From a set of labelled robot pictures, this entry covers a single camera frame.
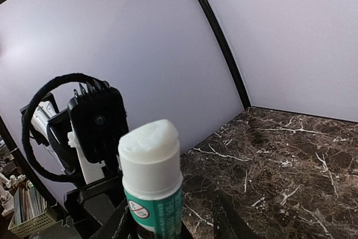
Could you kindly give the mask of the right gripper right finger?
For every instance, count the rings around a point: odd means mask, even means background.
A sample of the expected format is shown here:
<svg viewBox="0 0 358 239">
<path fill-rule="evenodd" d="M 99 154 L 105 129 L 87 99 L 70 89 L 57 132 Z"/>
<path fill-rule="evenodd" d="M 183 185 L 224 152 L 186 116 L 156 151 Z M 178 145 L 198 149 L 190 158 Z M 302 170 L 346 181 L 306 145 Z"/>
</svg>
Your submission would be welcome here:
<svg viewBox="0 0 358 239">
<path fill-rule="evenodd" d="M 216 193 L 213 205 L 214 238 L 256 238 L 256 234 L 222 194 Z"/>
</svg>

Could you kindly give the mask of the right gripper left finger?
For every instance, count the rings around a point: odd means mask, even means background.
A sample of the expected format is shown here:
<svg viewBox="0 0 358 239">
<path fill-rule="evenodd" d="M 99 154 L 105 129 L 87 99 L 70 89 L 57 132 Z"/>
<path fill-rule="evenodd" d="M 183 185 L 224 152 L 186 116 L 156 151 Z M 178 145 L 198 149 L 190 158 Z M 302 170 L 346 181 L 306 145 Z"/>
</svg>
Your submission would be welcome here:
<svg viewBox="0 0 358 239">
<path fill-rule="evenodd" d="M 109 220 L 90 239 L 125 239 L 129 234 L 129 207 L 124 199 Z"/>
</svg>

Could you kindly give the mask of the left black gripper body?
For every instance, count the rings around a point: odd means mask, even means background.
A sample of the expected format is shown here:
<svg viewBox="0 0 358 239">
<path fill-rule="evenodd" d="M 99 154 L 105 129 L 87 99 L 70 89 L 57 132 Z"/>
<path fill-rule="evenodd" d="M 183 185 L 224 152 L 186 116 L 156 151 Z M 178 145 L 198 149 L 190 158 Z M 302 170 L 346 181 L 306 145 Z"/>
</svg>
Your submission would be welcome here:
<svg viewBox="0 0 358 239">
<path fill-rule="evenodd" d="M 120 177 L 103 178 L 64 196 L 64 206 L 81 238 L 94 235 L 124 200 Z"/>
</svg>

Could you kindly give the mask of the green white glue stick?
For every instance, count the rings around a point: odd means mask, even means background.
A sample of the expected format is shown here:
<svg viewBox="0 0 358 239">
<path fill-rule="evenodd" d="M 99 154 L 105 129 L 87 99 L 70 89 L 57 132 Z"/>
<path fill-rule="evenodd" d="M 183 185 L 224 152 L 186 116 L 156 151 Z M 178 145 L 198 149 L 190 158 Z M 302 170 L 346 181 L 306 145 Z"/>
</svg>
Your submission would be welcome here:
<svg viewBox="0 0 358 239">
<path fill-rule="evenodd" d="M 123 188 L 139 238 L 179 238 L 182 227 L 180 142 L 167 119 L 119 140 Z"/>
</svg>

